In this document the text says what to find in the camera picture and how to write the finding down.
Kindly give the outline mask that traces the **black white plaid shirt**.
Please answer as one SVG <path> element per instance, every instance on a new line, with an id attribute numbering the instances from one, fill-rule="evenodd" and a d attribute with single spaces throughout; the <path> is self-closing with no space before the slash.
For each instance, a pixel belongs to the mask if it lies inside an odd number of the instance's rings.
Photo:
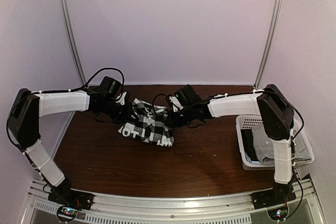
<path id="1" fill-rule="evenodd" d="M 168 119 L 167 107 L 134 99 L 132 109 L 133 117 L 138 120 L 123 124 L 118 133 L 144 143 L 162 147 L 173 146 L 173 131 L 165 124 L 165 120 Z"/>

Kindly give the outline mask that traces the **white plastic laundry basket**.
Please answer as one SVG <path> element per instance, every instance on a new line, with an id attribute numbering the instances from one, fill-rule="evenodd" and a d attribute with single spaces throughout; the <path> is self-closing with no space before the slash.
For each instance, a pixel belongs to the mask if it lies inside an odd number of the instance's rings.
<path id="1" fill-rule="evenodd" d="M 274 166 L 262 165 L 259 161 L 253 162 L 253 161 L 250 160 L 250 158 L 244 152 L 242 135 L 241 135 L 240 131 L 243 130 L 243 129 L 251 129 L 253 126 L 255 126 L 257 124 L 263 124 L 263 121 L 262 121 L 261 117 L 256 116 L 256 115 L 239 115 L 236 118 L 236 132 L 237 132 L 237 138 L 238 138 L 239 151 L 240 151 L 240 155 L 241 155 L 241 158 L 242 158 L 241 162 L 242 162 L 242 165 L 243 165 L 243 169 L 244 170 L 272 170 L 272 169 L 274 169 Z M 293 133 L 297 134 L 297 136 L 299 134 L 301 134 L 301 136 L 303 137 L 304 140 L 309 141 L 309 138 L 307 137 L 305 131 L 301 129 L 301 122 L 299 122 L 298 120 L 295 120 L 295 122 L 294 122 Z M 313 149 L 311 147 L 311 144 L 310 144 L 310 141 L 309 141 L 309 144 L 308 144 L 308 148 L 309 148 L 309 150 L 313 151 Z M 296 162 L 296 164 L 297 164 L 297 166 L 308 165 L 308 164 L 300 164 L 299 165 L 297 162 Z"/>

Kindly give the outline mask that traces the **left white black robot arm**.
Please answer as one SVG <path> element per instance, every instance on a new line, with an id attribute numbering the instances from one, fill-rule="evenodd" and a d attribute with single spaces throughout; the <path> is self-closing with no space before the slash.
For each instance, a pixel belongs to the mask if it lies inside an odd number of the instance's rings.
<path id="1" fill-rule="evenodd" d="M 86 86 L 70 90 L 30 91 L 20 89 L 6 121 L 6 131 L 31 165 L 51 186 L 56 198 L 71 205 L 76 197 L 71 183 L 58 168 L 41 141 L 40 118 L 65 112 L 91 111 L 107 115 L 113 123 L 126 122 L 132 115 L 130 94 L 122 84 L 104 77 L 95 89 Z"/>

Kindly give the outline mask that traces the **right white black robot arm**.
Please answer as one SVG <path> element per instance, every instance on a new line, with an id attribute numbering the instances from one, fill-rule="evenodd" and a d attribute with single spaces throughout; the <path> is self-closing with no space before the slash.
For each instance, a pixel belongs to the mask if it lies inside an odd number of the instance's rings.
<path id="1" fill-rule="evenodd" d="M 294 108 L 274 84 L 264 89 L 240 94 L 217 94 L 200 98 L 191 85 L 186 85 L 167 99 L 171 110 L 165 124 L 184 127 L 194 120 L 231 115 L 254 115 L 262 119 L 264 130 L 271 140 L 275 158 L 275 185 L 269 192 L 272 203 L 279 204 L 289 196 L 294 164 Z"/>

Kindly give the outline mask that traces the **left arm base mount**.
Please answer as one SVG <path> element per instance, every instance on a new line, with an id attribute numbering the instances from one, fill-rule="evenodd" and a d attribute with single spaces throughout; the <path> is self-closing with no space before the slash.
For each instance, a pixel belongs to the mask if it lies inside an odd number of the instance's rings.
<path id="1" fill-rule="evenodd" d="M 79 210 L 90 210 L 93 194 L 73 190 L 71 188 L 55 188 L 51 190 L 48 200 Z"/>

